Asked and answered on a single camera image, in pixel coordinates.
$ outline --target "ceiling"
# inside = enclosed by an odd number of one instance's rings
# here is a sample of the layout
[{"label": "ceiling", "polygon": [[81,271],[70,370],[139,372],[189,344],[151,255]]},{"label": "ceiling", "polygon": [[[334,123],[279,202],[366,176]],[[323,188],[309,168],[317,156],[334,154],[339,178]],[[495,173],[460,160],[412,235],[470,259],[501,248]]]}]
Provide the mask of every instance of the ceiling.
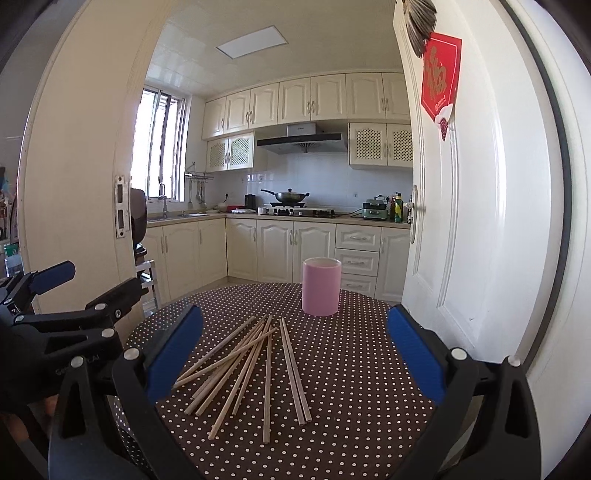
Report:
[{"label": "ceiling", "polygon": [[[290,76],[401,68],[395,1],[179,0],[146,80],[207,99]],[[270,25],[287,45],[235,60],[216,49]]]}]

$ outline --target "drawer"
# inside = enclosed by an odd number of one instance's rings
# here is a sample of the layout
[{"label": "drawer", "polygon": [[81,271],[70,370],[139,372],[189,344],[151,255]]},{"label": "drawer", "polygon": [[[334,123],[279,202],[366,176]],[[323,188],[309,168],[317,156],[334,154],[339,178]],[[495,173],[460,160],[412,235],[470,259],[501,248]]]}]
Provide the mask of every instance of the drawer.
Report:
[{"label": "drawer", "polygon": [[375,277],[343,273],[340,276],[340,288],[341,290],[356,291],[373,298],[375,294]]},{"label": "drawer", "polygon": [[335,258],[343,264],[343,273],[378,276],[379,252],[335,248]]},{"label": "drawer", "polygon": [[342,225],[336,226],[336,248],[379,252],[382,229],[378,226]]}]

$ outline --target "brown tablecloth with white dots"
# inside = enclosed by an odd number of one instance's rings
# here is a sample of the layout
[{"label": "brown tablecloth with white dots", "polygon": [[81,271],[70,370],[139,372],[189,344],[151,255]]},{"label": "brown tablecloth with white dots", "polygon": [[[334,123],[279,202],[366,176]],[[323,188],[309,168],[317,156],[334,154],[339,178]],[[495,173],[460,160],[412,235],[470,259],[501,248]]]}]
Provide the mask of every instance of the brown tablecloth with white dots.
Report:
[{"label": "brown tablecloth with white dots", "polygon": [[[132,332],[127,347],[141,348],[189,303],[201,307],[204,326],[185,369],[251,315],[284,317],[313,417],[311,423],[298,424],[278,331],[273,338],[271,443],[262,442],[266,348],[239,413],[226,416],[215,440],[207,435],[242,365],[198,418],[184,409],[207,375],[157,403],[163,422],[207,479],[387,478],[434,412],[434,404],[420,393],[386,332],[389,305],[384,302],[342,290],[335,315],[313,317],[301,309],[300,284],[218,288],[159,310]],[[241,337],[211,362],[229,353]],[[119,421],[127,430],[125,420]]]}]

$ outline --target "pink cup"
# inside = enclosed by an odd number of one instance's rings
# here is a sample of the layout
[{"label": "pink cup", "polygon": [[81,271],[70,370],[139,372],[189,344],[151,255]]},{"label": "pink cup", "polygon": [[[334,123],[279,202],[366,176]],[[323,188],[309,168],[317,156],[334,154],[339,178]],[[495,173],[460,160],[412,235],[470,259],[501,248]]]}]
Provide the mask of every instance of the pink cup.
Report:
[{"label": "pink cup", "polygon": [[341,263],[334,258],[304,261],[301,309],[315,317],[329,317],[339,311]]}]

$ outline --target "lattice cabinet door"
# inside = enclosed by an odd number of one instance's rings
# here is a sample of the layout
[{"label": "lattice cabinet door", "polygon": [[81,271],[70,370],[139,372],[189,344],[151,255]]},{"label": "lattice cabinet door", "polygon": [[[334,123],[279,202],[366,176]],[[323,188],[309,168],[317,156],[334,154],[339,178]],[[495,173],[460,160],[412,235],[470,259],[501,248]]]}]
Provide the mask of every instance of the lattice cabinet door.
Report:
[{"label": "lattice cabinet door", "polygon": [[228,139],[228,170],[252,168],[254,165],[255,134],[251,132]]},{"label": "lattice cabinet door", "polygon": [[207,142],[206,171],[222,171],[228,169],[228,139],[221,138]]},{"label": "lattice cabinet door", "polygon": [[388,166],[413,167],[413,134],[410,125],[388,124]]},{"label": "lattice cabinet door", "polygon": [[349,124],[349,164],[388,165],[385,124]]}]

